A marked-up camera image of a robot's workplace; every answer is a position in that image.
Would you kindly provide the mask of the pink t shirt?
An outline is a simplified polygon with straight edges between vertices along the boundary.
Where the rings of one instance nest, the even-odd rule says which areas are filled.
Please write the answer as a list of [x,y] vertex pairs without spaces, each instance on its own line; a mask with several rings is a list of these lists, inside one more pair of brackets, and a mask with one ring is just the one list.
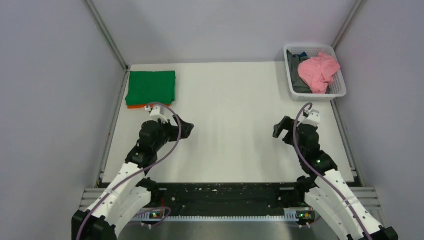
[[336,59],[324,52],[299,64],[297,72],[313,94],[326,94],[334,83],[334,75],[341,69]]

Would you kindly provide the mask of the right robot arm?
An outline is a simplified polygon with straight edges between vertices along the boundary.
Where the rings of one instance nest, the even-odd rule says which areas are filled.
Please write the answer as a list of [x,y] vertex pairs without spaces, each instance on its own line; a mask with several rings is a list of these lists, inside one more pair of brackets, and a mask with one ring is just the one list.
[[273,137],[286,130],[283,142],[293,146],[307,174],[299,177],[293,200],[312,207],[340,240],[397,240],[393,227],[385,227],[362,205],[350,189],[333,159],[321,149],[316,114],[303,122],[285,116],[273,127]]

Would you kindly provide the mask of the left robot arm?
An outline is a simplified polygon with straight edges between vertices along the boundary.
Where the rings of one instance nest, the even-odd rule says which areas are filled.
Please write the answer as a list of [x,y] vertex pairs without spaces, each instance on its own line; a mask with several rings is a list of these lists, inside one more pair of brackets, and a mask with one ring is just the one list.
[[78,210],[71,219],[73,240],[116,240],[124,227],[145,206],[160,202],[156,182],[146,177],[161,160],[158,152],[167,143],[187,139],[194,124],[174,115],[170,120],[149,120],[142,124],[135,146],[128,153],[115,179],[85,210]]

